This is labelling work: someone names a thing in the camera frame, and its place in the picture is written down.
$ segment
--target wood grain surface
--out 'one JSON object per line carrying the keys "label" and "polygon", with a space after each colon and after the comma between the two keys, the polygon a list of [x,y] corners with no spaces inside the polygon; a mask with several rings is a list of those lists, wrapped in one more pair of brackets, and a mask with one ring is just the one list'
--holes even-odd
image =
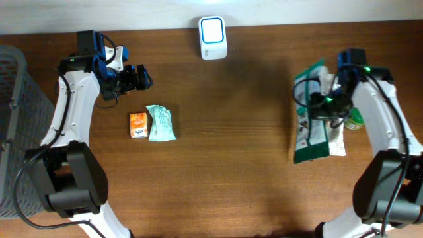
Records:
{"label": "wood grain surface", "polygon": [[[294,165],[293,78],[321,58],[335,72],[338,52],[365,48],[370,64],[391,70],[408,123],[423,140],[422,28],[423,21],[228,28],[228,55],[213,61],[201,59],[195,29],[105,32],[155,80],[116,108],[93,109],[89,146],[107,173],[115,214],[136,237],[286,235],[335,218],[352,205],[372,159],[369,140],[365,130],[346,130],[346,157]],[[76,35],[0,36],[0,44],[24,52],[29,73],[55,103],[52,68],[76,50]],[[130,138],[128,114],[151,104],[171,110],[176,141]],[[32,220],[65,221],[48,212]],[[391,237],[422,232],[410,225]],[[61,236],[85,234],[0,221],[2,238]]]}

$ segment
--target small white box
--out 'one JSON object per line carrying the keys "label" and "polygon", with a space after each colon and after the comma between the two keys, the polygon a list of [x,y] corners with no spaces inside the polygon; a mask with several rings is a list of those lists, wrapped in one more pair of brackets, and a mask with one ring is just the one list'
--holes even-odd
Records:
{"label": "small white box", "polygon": [[219,16],[203,17],[198,21],[201,57],[222,59],[227,55],[225,21]]}

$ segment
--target gray wire basket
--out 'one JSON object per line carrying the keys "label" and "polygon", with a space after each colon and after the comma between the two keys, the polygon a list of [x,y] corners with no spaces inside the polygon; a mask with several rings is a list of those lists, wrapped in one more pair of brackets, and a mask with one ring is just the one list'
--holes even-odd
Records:
{"label": "gray wire basket", "polygon": [[[53,104],[29,76],[23,53],[0,46],[0,219],[18,218],[12,202],[13,181],[25,151],[40,146],[53,113]],[[20,179],[18,203],[26,216],[43,208],[26,173]]]}

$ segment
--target small carton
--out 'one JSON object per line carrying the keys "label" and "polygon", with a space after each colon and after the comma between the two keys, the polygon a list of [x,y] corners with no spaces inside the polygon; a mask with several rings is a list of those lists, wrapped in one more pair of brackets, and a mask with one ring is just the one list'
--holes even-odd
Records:
{"label": "small carton", "polygon": [[130,114],[131,138],[148,137],[147,113]]}

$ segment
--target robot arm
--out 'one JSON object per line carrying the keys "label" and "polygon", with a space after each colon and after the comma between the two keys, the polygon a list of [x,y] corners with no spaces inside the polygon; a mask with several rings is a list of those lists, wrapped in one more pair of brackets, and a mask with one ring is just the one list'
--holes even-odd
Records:
{"label": "robot arm", "polygon": [[[356,107],[364,118],[374,159],[356,183],[353,207],[333,221],[318,226],[317,237],[373,237],[380,231],[389,200],[401,178],[401,168],[406,156],[410,156],[410,162],[404,168],[405,177],[410,183],[401,186],[392,206],[387,230],[422,223],[423,147],[405,120],[389,71],[368,67],[363,50],[342,52],[339,61],[340,89],[329,95],[334,100],[321,108],[312,109],[311,114],[314,118],[331,120],[344,115],[343,111],[350,110],[352,106]],[[380,88],[369,77],[377,80]],[[383,93],[389,98],[395,111],[388,105]],[[312,100],[319,101],[322,97],[314,95]],[[402,129],[408,138],[408,147],[404,144]]]}
{"label": "robot arm", "polygon": [[[120,95],[148,89],[153,82],[143,65],[137,66],[138,74],[134,66],[123,65],[128,60],[124,46],[116,47],[110,41],[113,48],[105,47],[103,38],[110,41],[93,30],[78,32],[78,53],[62,59],[58,67],[59,98],[42,145],[53,141],[65,118],[63,130],[28,173],[47,211],[71,221],[89,221],[105,237],[130,238],[131,231],[118,221],[107,202],[107,176],[89,149],[89,128],[100,93],[105,100],[117,102]],[[27,151],[26,158],[43,149]],[[92,227],[80,226],[89,237],[100,237]]]}

